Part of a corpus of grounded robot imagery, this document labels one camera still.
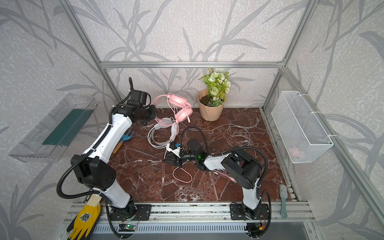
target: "work glove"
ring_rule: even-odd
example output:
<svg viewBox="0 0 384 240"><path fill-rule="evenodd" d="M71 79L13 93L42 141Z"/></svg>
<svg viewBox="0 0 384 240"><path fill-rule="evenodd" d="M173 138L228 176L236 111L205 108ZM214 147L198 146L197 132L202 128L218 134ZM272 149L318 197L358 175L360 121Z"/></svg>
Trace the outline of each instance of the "work glove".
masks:
<svg viewBox="0 0 384 240"><path fill-rule="evenodd" d="M100 200L99 195L91 195L87 204L68 226L67 232L73 229L68 240L89 240L91 238L100 215Z"/></svg>

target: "brown marble board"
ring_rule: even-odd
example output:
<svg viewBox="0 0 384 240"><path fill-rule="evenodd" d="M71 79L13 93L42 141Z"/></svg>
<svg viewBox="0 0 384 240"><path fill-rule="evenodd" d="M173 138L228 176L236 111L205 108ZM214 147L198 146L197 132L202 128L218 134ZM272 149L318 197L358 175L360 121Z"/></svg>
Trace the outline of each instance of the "brown marble board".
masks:
<svg viewBox="0 0 384 240"><path fill-rule="evenodd" d="M260 193L266 189L272 201L279 201L279 184L285 184L285 180L260 110L258 108L224 108L221 117L214 122L205 121L201 117L199 108L194 108L193 111L190 116L191 122L185 120L183 123L187 126L197 126L202 130L211 130L226 123L254 126L259 119L257 126L248 131L252 146L259 148L268 158L268 172L262 182ZM157 109L157 113L159 118L172 116L170 109ZM154 120L149 121L147 126L133 124L129 130L135 132L134 136L125 141L118 152L112 154L109 161L109 165L117 172L117 180L121 187L132 195L136 202L242 201L243 193L239 184L213 171L200 171L194 166L194 162L187 162L183 166L192 175L192 182L183 183L174 179L172 172L176 167L162 162L165 149L155 149L147 141L148 131L154 124ZM177 142L180 141L184 128L185 126L180 124ZM221 153L233 148L227 143L230 137L227 129L228 125L204 132L211 153ZM237 127L231 128L229 132L231 135L247 134L246 131ZM166 141L169 136L170 127L157 130L154 135L158 142ZM191 138L199 140L205 148L201 134L190 130L187 130L183 138L185 148L187 141ZM240 146L244 144L244 140L242 137L233 137L229 142L233 146ZM257 159L264 166L260 155L257 155ZM190 180L189 175L181 169L175 171L175 176L186 182Z"/></svg>

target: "wallpaper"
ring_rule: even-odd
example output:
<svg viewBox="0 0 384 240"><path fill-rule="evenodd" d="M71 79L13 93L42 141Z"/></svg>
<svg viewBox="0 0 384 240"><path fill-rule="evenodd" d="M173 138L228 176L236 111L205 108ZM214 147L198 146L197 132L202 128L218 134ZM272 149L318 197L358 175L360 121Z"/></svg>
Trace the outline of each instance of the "wallpaper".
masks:
<svg viewBox="0 0 384 240"><path fill-rule="evenodd" d="M70 0L102 61L281 61L307 0Z"/></svg>
<svg viewBox="0 0 384 240"><path fill-rule="evenodd" d="M230 73L232 85L226 95L227 108L262 106L277 74L274 68L221 68L216 71ZM115 68L108 69L108 74L122 96L128 94L128 77L132 77L134 88L147 91L152 99L158 95L174 93L187 98L197 108L197 96L207 88L200 79L207 74L207 69L201 68ZM164 101L158 106L168 105Z"/></svg>
<svg viewBox="0 0 384 240"><path fill-rule="evenodd" d="M312 163L292 164L271 116L281 91L292 90L283 76L265 112L298 198L310 203L325 240L384 239L384 229L332 148Z"/></svg>
<svg viewBox="0 0 384 240"><path fill-rule="evenodd" d="M56 194L59 176L99 135L116 100L58 2L0 1L0 238L51 240L70 205ZM8 153L68 93L98 104L57 163L23 163ZM64 192L86 190L74 175Z"/></svg>
<svg viewBox="0 0 384 240"><path fill-rule="evenodd" d="M384 197L384 1L319 5L312 19L288 66Z"/></svg>

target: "potted plant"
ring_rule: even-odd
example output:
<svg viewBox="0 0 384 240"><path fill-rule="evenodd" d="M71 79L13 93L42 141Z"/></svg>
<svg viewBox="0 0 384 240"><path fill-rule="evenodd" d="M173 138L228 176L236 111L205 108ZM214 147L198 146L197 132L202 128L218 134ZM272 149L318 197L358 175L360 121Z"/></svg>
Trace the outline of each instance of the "potted plant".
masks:
<svg viewBox="0 0 384 240"><path fill-rule="evenodd" d="M228 80L229 72L220 73L208 68L209 74L201 77L207 89L199 93L198 101L201 116L207 121L216 121L223 111L225 94L229 92L231 82Z"/></svg>

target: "white mesh basket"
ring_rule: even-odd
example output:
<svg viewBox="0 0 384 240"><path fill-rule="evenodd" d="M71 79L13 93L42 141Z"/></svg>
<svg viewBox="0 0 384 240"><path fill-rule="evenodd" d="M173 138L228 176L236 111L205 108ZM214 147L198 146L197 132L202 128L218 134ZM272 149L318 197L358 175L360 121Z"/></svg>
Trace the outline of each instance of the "white mesh basket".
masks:
<svg viewBox="0 0 384 240"><path fill-rule="evenodd" d="M272 117L291 162L313 162L333 146L332 140L298 91L282 91Z"/></svg>

